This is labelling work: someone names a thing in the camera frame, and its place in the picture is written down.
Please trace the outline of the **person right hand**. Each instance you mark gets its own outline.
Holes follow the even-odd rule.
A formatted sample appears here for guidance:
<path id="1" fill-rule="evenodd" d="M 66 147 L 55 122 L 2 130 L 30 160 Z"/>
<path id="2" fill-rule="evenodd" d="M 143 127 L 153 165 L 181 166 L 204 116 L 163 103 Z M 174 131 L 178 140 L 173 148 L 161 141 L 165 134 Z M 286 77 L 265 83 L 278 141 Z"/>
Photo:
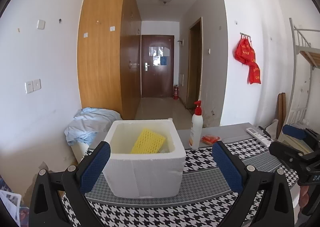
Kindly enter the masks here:
<path id="1" fill-rule="evenodd" d="M 300 187 L 300 193 L 299 193 L 299 207 L 300 207 L 300 211 L 302 211 L 302 209 L 304 207 L 306 207 L 306 205 L 309 202 L 309 186 L 301 186 Z"/>

